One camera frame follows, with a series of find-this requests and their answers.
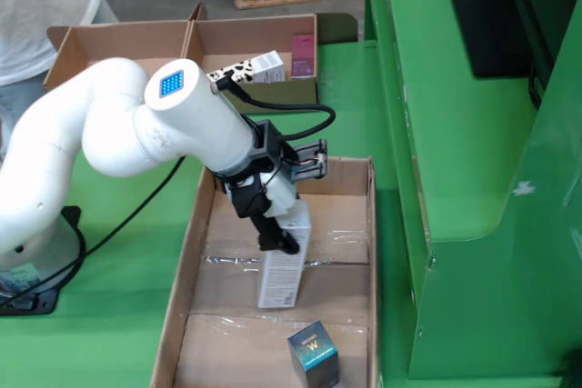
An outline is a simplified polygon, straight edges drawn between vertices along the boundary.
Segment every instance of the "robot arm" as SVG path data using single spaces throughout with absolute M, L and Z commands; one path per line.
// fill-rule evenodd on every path
M 325 175 L 326 146 L 298 153 L 279 137 L 268 121 L 244 119 L 193 61 L 175 60 L 149 80 L 133 61 L 102 61 L 18 122 L 0 172 L 0 256 L 54 223 L 81 146 L 87 161 L 111 176 L 194 155 L 223 181 L 239 216 L 253 220 L 263 250 L 296 253 L 273 217 L 295 203 L 295 180 Z

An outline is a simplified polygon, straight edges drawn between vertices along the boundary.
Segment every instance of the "black cable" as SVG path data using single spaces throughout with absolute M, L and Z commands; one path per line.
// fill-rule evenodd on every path
M 157 186 L 157 188 L 139 205 L 137 206 L 137 208 L 123 221 L 121 222 L 120 225 L 118 225 L 113 231 L 111 231 L 109 233 L 108 236 L 106 236 L 103 240 L 101 240 L 95 247 L 93 247 L 92 249 L 88 250 L 85 254 L 80 255 L 77 259 L 75 259 L 73 262 L 65 265 L 63 268 L 61 268 L 59 271 L 57 271 L 56 273 L 51 274 L 50 276 L 48 276 L 47 278 L 43 279 L 42 281 L 40 281 L 38 284 L 35 284 L 29 288 L 27 288 L 26 290 L 24 290 L 21 293 L 16 294 L 15 296 L 9 298 L 8 300 L 6 300 L 3 303 L 0 303 L 0 309 L 8 306 L 10 303 L 12 303 L 15 300 L 18 300 L 19 298 L 33 292 L 36 288 L 49 283 L 50 281 L 52 281 L 53 279 L 55 279 L 59 274 L 64 273 L 65 271 L 67 271 L 69 268 L 82 263 L 83 260 L 85 260 L 85 258 L 87 256 L 89 256 L 90 254 L 94 254 L 97 250 L 99 250 L 101 247 L 103 247 L 103 245 L 105 243 L 107 243 L 109 240 L 111 240 L 111 238 L 113 238 L 119 231 L 121 231 L 126 224 L 128 224 L 129 222 L 131 222 L 136 215 L 138 215 L 142 209 L 144 209 L 147 204 L 149 204 L 152 199 L 154 199 L 154 197 L 156 197 L 158 195 L 158 193 L 160 191 L 162 191 L 162 189 L 167 185 L 168 182 L 170 182 L 170 180 L 174 177 L 174 174 L 176 174 L 176 172 L 178 171 L 178 168 L 180 168 L 180 165 L 182 165 L 182 163 L 184 162 L 184 157 L 181 157 L 180 159 L 178 159 L 178 162 L 176 163 L 176 165 L 174 165 L 174 168 L 172 169 L 172 171 L 170 171 L 170 173 L 168 174 L 168 176 L 166 176 L 166 179 L 164 179 L 162 181 L 162 183 L 160 185 Z
M 529 91 L 529 99 L 536 109 L 542 105 L 542 98 L 536 88 L 536 68 L 532 64 L 529 68 L 529 78 L 527 81 L 527 90 Z
M 279 135 L 278 138 L 281 141 L 294 141 L 305 138 L 306 136 L 310 136 L 325 129 L 336 120 L 336 111 L 325 104 L 270 104 L 268 102 L 255 100 L 237 82 L 233 81 L 233 74 L 234 72 L 229 72 L 226 76 L 218 79 L 214 83 L 216 90 L 228 90 L 241 101 L 258 108 L 276 109 L 279 111 L 324 111 L 329 114 L 329 117 L 322 123 L 306 129 L 305 131 L 290 135 Z
M 266 181 L 266 183 L 263 185 L 263 187 L 258 190 L 255 195 L 253 196 L 253 198 L 248 202 L 248 204 L 246 205 L 245 208 L 245 212 L 244 212 L 244 216 L 246 216 L 246 213 L 248 213 L 248 210 L 251 209 L 251 206 L 253 205 L 253 202 L 255 201 L 255 199 L 262 193 L 266 192 L 266 186 L 269 185 L 269 182 L 271 182 L 273 180 L 273 178 L 276 176 L 277 173 L 279 173 L 279 171 L 281 170 L 281 166 L 277 167 L 276 171 L 273 173 L 273 175 L 271 177 L 269 177 L 269 180 Z
M 249 126 L 251 126 L 253 128 L 253 130 L 255 131 L 255 134 L 256 134 L 256 140 L 260 144 L 262 144 L 263 143 L 263 135 L 261 134 L 261 130 L 258 128 L 256 123 L 253 120 L 251 120 L 249 117 L 247 117 L 246 115 L 244 115 L 242 113 L 240 113 L 240 115 L 246 121 L 246 124 L 248 124 Z
M 296 134 L 290 135 L 281 135 L 279 139 L 282 141 L 293 141 L 293 140 L 300 140 L 301 138 L 305 138 L 306 136 L 313 135 L 319 131 L 322 131 L 329 125 L 331 125 L 334 120 L 336 120 L 336 111 L 325 104 L 270 104 L 267 102 L 261 102 L 255 100 L 253 98 L 249 98 L 246 100 L 248 104 L 253 106 L 258 106 L 259 108 L 265 109 L 278 109 L 281 111 L 306 111 L 306 110 L 315 110 L 315 111 L 324 111 L 329 114 L 329 117 L 324 120 L 322 123 L 306 129 L 305 131 L 298 132 Z

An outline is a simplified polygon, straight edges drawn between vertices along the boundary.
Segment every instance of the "small cube box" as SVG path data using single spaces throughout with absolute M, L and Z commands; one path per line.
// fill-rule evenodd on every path
M 315 322 L 288 339 L 294 366 L 308 388 L 339 382 L 337 349 L 323 324 Z

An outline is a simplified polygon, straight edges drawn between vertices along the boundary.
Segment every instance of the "cardboard tray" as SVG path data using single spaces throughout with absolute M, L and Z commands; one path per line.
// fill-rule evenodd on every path
M 272 50 L 281 55 L 290 78 L 293 36 L 304 34 L 316 36 L 317 65 L 317 45 L 356 41 L 357 22 L 346 14 L 208 20 L 205 6 L 198 4 L 187 20 L 54 26 L 47 35 L 58 53 L 44 86 L 51 91 L 87 67 L 115 56 L 138 62 L 149 75 L 177 58 L 193 59 L 211 73 Z M 256 100 L 269 103 L 318 101 L 317 71 L 310 78 L 244 88 Z M 277 112 L 245 104 L 230 93 L 226 97 L 245 114 Z
M 256 230 L 236 216 L 204 170 L 151 388 L 300 387 L 286 339 L 316 320 L 339 351 L 338 386 L 376 386 L 374 167 L 370 160 L 330 158 L 328 170 L 323 179 L 299 184 L 313 237 L 296 307 L 275 310 L 257 307 Z

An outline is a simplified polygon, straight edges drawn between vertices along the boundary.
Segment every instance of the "box flap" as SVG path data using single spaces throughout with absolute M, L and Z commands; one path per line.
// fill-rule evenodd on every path
M 61 44 L 65 41 L 66 32 L 70 26 L 50 26 L 46 29 L 46 36 L 53 45 L 56 51 L 61 48 Z
M 317 14 L 317 40 L 320 45 L 357 41 L 357 20 L 347 13 Z
M 200 2 L 196 5 L 194 12 L 188 17 L 188 20 L 208 20 L 208 10 L 206 5 Z

